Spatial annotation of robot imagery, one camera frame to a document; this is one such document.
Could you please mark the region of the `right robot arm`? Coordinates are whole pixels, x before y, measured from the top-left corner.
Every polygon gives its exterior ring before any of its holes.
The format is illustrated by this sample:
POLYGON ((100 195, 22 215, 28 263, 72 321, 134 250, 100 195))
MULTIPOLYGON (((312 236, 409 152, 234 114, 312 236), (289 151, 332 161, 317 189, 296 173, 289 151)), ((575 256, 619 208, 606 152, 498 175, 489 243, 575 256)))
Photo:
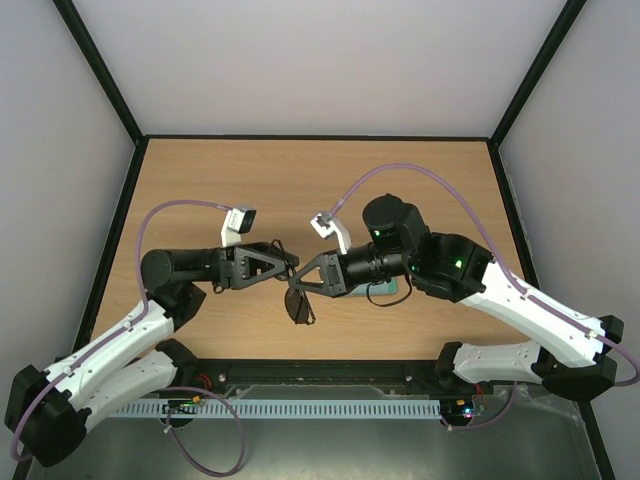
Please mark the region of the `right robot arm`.
POLYGON ((371 241, 353 247, 340 221, 318 214, 314 229, 337 236, 340 247, 317 255, 291 277, 290 287, 338 298, 404 277, 413 289, 489 314, 527 336, 508 345, 446 343, 434 376, 450 392, 466 384, 525 382, 581 402, 614 386, 617 364, 608 353, 621 340, 621 320, 559 303, 502 268, 495 254, 471 239, 431 231, 418 208, 397 196, 370 201, 362 218, 371 241))

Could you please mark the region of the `grey glasses case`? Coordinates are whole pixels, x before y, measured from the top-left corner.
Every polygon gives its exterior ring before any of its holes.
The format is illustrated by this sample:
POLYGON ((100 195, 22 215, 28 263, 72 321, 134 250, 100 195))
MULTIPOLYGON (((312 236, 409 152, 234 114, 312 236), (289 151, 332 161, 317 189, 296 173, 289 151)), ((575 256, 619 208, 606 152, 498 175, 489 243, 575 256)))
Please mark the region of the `grey glasses case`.
POLYGON ((397 293, 397 282, 395 279, 391 279, 388 282, 382 283, 368 283, 357 286, 349 293, 349 296, 365 296, 369 293, 373 296, 392 296, 397 293))

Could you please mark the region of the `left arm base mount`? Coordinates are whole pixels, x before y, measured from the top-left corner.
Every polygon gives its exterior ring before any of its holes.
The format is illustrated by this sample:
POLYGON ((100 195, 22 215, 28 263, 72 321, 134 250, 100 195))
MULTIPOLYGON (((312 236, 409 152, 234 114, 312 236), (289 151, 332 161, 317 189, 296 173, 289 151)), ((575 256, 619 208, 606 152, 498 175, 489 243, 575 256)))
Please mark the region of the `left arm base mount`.
POLYGON ((147 356, 131 362, 144 378, 152 376, 154 389, 159 395, 200 396, 194 388, 220 393, 226 385, 228 365, 225 361, 211 359, 171 359, 166 355, 147 356))

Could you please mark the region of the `dark round sunglasses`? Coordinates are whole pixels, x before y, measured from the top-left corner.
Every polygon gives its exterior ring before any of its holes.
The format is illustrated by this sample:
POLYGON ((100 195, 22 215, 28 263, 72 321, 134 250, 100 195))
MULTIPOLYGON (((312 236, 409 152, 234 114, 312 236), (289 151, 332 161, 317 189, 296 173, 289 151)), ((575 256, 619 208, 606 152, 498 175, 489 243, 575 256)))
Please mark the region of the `dark round sunglasses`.
MULTIPOLYGON (((288 282, 296 273, 299 261, 293 254, 286 251, 280 239, 271 241, 269 251, 276 254, 285 265, 284 271, 277 274, 275 279, 288 282)), ((284 294, 284 306, 289 318, 296 325, 313 325, 316 322, 314 310, 304 291, 288 286, 284 294)))

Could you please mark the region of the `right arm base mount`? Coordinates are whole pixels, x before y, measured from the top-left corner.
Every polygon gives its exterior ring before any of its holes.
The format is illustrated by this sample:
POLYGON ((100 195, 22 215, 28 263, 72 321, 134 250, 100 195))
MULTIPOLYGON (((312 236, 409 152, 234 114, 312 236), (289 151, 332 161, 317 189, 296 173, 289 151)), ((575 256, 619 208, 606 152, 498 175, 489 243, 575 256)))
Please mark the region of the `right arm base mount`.
POLYGON ((406 392, 410 395, 428 395, 436 399, 466 398, 493 392, 493 387, 484 382, 473 384, 454 373, 442 373, 434 360, 407 361, 403 364, 406 392))

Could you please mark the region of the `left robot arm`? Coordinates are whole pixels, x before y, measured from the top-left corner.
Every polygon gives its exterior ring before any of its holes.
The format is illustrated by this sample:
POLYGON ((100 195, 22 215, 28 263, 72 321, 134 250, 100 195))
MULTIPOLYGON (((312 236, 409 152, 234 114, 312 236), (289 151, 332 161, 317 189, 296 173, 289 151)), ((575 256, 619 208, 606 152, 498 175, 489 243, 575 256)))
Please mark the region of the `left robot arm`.
POLYGON ((206 293, 286 279, 299 259, 275 242, 213 249, 155 249, 140 264, 141 301, 80 350, 43 370, 28 365, 12 382, 4 423, 17 461, 53 466, 111 413, 156 390, 191 385, 197 357, 174 338, 206 293))

